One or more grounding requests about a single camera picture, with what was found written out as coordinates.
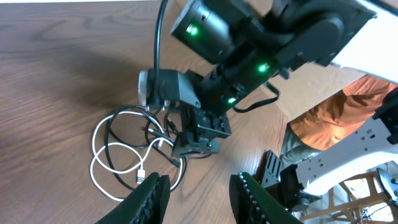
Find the white plug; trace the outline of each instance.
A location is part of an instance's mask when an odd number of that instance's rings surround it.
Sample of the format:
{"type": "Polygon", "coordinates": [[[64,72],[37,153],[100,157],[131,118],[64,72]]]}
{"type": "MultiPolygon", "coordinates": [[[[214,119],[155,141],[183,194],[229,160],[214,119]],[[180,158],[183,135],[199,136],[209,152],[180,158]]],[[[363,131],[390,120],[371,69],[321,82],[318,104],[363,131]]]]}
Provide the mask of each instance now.
{"type": "Polygon", "coordinates": [[[137,170],[137,184],[141,184],[145,179],[145,170],[137,170]]]}

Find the wooden chair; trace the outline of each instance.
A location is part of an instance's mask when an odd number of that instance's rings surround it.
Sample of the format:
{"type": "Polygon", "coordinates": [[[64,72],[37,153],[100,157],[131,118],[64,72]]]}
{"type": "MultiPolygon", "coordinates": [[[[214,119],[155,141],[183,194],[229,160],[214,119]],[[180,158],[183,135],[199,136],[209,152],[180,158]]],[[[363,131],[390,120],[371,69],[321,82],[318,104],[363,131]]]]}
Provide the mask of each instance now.
{"type": "Polygon", "coordinates": [[[380,193],[377,192],[376,186],[374,184],[374,179],[379,181],[377,172],[368,172],[365,174],[358,174],[354,177],[346,179],[345,181],[340,183],[340,186],[347,192],[347,194],[349,195],[349,197],[351,198],[352,201],[335,206],[334,193],[333,193],[333,188],[332,188],[329,190],[329,208],[319,211],[317,213],[302,216],[300,218],[301,221],[308,220],[310,218],[320,217],[323,215],[328,215],[333,212],[338,212],[338,213],[332,215],[332,217],[337,221],[350,222],[350,223],[354,223],[354,224],[398,223],[398,221],[397,221],[398,220],[398,209],[393,204],[390,203],[388,196],[384,192],[380,192],[380,193]],[[370,191],[370,196],[365,197],[365,198],[357,198],[345,184],[345,181],[358,180],[358,179],[366,179],[366,181],[368,183],[369,191],[370,191]],[[370,207],[372,205],[377,205],[382,202],[386,202],[387,204],[389,204],[391,211],[392,211],[392,215],[394,217],[393,222],[361,220],[361,217],[362,217],[361,209],[362,208],[370,207]]]}

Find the green light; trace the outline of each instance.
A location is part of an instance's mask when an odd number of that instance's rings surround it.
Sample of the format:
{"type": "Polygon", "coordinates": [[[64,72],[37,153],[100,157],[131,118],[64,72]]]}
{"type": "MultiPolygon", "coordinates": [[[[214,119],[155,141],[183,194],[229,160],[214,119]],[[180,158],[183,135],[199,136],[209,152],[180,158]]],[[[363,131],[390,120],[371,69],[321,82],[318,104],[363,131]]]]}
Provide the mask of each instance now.
{"type": "Polygon", "coordinates": [[[190,24],[187,29],[186,32],[189,33],[191,36],[195,36],[198,34],[198,28],[195,27],[194,25],[190,24]]]}
{"type": "Polygon", "coordinates": [[[235,102],[235,100],[236,100],[236,98],[230,98],[229,100],[228,100],[228,103],[233,103],[233,102],[235,102]]]}
{"type": "Polygon", "coordinates": [[[267,63],[264,63],[259,66],[258,70],[259,72],[265,72],[269,68],[269,65],[267,63]]]}

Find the person's leg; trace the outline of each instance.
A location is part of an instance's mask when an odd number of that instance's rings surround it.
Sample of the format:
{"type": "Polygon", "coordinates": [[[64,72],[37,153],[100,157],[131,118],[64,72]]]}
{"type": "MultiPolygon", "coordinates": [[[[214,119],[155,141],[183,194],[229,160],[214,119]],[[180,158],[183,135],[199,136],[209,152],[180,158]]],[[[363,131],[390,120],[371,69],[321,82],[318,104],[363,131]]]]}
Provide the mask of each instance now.
{"type": "Polygon", "coordinates": [[[320,150],[314,149],[302,142],[293,132],[290,125],[287,125],[282,150],[279,156],[279,159],[282,161],[282,167],[288,167],[318,152],[320,152],[320,150]]]}

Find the wooden tabletop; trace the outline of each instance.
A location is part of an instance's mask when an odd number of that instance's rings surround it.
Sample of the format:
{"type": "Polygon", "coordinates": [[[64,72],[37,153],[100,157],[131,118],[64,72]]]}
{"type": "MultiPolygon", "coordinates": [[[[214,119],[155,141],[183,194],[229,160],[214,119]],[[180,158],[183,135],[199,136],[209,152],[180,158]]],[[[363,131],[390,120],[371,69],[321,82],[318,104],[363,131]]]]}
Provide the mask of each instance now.
{"type": "MultiPolygon", "coordinates": [[[[157,1],[1,5],[0,223],[94,223],[118,204],[90,179],[91,135],[114,107],[138,104],[137,77],[152,66],[158,8],[157,1]]],[[[161,66],[205,75],[211,65],[169,34],[179,12],[176,4],[168,7],[161,66]]],[[[264,97],[255,91],[239,106],[264,97]]],[[[264,151],[279,151],[287,118],[275,105],[247,114],[229,111],[228,117],[232,136],[221,141],[220,154],[188,162],[165,223],[234,223],[230,175],[255,174],[264,151]]],[[[140,144],[145,122],[121,115],[113,129],[140,144]]],[[[103,129],[99,136],[101,147],[103,129]]],[[[162,150],[171,153],[167,146],[162,150]]],[[[118,146],[111,155],[117,169],[137,162],[118,146]]],[[[172,180],[178,172],[155,151],[144,168],[172,180]]],[[[114,196],[129,194],[98,164],[94,175],[114,196]]],[[[136,172],[122,178],[135,185],[136,172]]]]}

